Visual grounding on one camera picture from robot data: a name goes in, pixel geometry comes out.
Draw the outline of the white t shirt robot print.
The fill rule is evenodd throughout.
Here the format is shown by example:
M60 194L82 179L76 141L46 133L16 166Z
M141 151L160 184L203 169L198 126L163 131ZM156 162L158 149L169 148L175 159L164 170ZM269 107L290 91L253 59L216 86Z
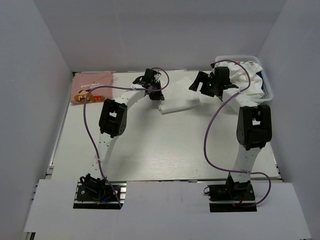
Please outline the white t shirt robot print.
M158 104L158 109L161 114L171 114L189 110L193 107L204 103L205 98L211 99L211 96L189 90L193 83L189 76L183 76L172 80L168 87L162 93L164 100Z

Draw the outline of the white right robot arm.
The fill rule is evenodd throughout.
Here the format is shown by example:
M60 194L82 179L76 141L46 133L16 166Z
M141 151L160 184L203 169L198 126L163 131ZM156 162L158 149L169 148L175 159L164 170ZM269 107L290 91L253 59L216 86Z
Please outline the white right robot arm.
M225 188L226 195L236 200L244 193L242 184L251 180L251 172L262 148L272 139L271 108L259 105L232 84L230 71L226 66L218 66L211 73L198 72L191 91L199 91L208 97L218 97L222 107L229 106L238 113L236 138L239 143L237 157Z

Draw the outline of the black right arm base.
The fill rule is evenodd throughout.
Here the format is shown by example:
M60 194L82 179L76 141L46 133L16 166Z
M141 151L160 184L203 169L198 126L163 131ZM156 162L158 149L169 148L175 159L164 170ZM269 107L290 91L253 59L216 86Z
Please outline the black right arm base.
M230 195L224 184L207 185L203 193L209 197L211 213L257 212L256 198L252 185L248 190Z

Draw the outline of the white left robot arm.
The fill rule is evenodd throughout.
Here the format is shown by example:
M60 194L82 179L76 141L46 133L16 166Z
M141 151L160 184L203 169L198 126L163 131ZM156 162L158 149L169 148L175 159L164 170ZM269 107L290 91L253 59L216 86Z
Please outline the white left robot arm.
M87 122L87 103L90 94L85 96L83 122L95 151L95 160L90 172L92 177L102 178L106 183L109 182L103 167L108 165L113 148L127 127L128 110L145 96L149 96L152 101L164 99L162 90L168 87L170 82L168 81L165 86L161 86L161 73L164 73L168 80L170 79L165 70L160 67L152 67L147 68L144 75L138 76L132 82L131 87L105 86L108 89L124 90L124 93L115 99L107 98L104 100L98 121L98 144L95 143Z

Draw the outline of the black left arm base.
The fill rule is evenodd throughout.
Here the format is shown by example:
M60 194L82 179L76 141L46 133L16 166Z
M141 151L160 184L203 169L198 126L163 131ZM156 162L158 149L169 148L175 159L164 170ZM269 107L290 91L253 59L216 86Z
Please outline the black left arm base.
M77 183L73 209L82 210L120 210L121 207L114 191L109 184L105 184L105 190L99 195L86 189L80 182Z

